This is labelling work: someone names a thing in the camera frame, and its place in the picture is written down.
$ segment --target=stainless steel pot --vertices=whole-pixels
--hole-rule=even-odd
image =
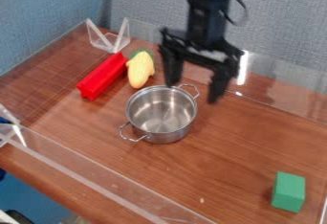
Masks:
[[[190,86],[192,96],[181,87]],[[177,87],[150,86],[136,92],[128,100],[128,122],[118,127],[120,137],[130,142],[144,140],[154,144],[168,144],[180,140],[188,133],[196,116],[198,91],[192,84]],[[133,127],[137,139],[122,135],[125,126]]]

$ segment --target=wooden tabletop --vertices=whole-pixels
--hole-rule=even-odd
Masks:
[[[124,54],[138,47],[134,40]],[[208,72],[186,64],[181,82],[196,85],[200,92],[186,137],[169,145],[132,144],[117,132],[134,93],[126,77],[94,101],[84,100],[74,89],[106,57],[89,45],[86,32],[76,30],[0,78],[1,103],[21,124],[213,222],[319,223],[327,190],[325,125],[230,93],[217,104],[206,104]],[[146,86],[164,83],[158,61],[156,66]],[[252,78],[254,85],[244,86],[244,92],[254,95],[270,83],[254,74]],[[299,92],[299,87],[273,83],[283,86],[283,92]],[[301,92],[321,102],[325,99],[304,88]],[[42,150],[48,156],[56,153],[49,147]],[[150,223],[12,145],[0,149],[0,168],[93,223]],[[307,179],[307,200],[299,213],[269,204],[277,171]]]

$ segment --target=green block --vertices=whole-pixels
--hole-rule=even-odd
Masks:
[[[300,212],[305,200],[305,179],[301,176],[277,172],[270,205],[291,212]]]

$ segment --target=pot handle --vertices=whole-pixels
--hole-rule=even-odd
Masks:
[[[196,95],[193,96],[193,99],[196,99],[198,97],[198,90],[197,90],[196,86],[193,84],[182,83],[177,87],[181,88],[182,86],[188,86],[188,87],[194,89]]]
[[[132,139],[132,138],[125,137],[125,136],[122,135],[122,129],[124,129],[124,127],[128,126],[129,124],[130,124],[130,122],[126,122],[126,123],[124,123],[124,124],[118,127],[118,134],[120,134],[120,137],[121,137],[124,140],[136,143],[136,142],[138,142],[140,140],[142,140],[142,139],[148,136],[148,134],[145,134],[144,136],[141,136],[141,137],[137,138],[137,139]]]

